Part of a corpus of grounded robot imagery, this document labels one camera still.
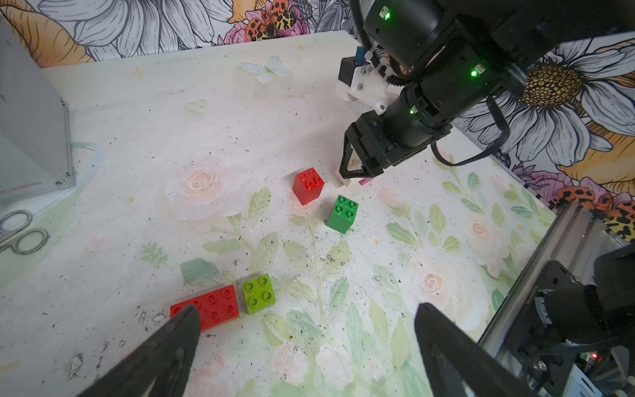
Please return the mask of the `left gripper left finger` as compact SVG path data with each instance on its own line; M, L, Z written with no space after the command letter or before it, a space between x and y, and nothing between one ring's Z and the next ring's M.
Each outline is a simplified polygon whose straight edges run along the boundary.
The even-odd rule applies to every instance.
M201 319L188 305L82 396L182 396L189 380Z

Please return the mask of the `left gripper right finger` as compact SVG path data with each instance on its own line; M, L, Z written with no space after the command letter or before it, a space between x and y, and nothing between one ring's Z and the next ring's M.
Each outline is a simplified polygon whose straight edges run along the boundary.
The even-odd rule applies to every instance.
M418 306L414 330L433 395L536 395L433 304Z

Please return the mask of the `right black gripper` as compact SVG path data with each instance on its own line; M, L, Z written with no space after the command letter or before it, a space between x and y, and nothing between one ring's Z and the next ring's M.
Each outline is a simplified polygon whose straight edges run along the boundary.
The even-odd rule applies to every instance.
M431 128L410 113L362 114L345 131L339 175L344 180L375 178L446 137L451 126Z

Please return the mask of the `red tall lego brick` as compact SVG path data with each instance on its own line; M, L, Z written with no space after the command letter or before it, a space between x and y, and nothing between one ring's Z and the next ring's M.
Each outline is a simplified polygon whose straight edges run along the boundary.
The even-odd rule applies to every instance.
M324 181L311 167L307 170L297 173L294 178L292 191L296 198L303 206L316 200L322 193Z

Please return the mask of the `red long lego brick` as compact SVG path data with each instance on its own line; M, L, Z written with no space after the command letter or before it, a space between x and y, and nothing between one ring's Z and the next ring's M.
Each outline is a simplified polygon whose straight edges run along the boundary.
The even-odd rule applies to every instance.
M170 316L175 317L178 312L189 305L198 309L202 332L240 317L234 286L225 286L193 299L173 304L170 307Z

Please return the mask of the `white long lego brick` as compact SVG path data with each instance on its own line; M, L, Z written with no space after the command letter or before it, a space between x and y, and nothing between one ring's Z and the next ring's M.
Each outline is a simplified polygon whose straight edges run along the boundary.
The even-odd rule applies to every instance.
M354 167L355 169L359 169L362 166L362 163L359 160L350 160L349 165ZM338 181L347 188L351 187L352 185L358 185L362 181L362 178L343 178L339 166L335 168L335 175Z

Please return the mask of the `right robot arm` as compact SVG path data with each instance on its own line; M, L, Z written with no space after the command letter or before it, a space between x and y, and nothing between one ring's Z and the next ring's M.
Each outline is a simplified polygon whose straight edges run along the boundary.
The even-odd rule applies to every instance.
M509 122L496 96L530 90L538 61L562 43L633 31L631 1L376 1L350 4L361 44L398 97L346 130L340 175L374 178L425 149L436 149L461 114L484 102L499 135L484 149L546 151L573 165L591 145L585 127L562 137L527 138L533 116Z

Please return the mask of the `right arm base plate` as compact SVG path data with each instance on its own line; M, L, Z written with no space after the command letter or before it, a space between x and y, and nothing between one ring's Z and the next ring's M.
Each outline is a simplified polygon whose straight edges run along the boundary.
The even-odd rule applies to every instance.
M545 264L506 339L526 375L541 378L549 395L565 391L575 349L599 331L597 289L584 285L558 261Z

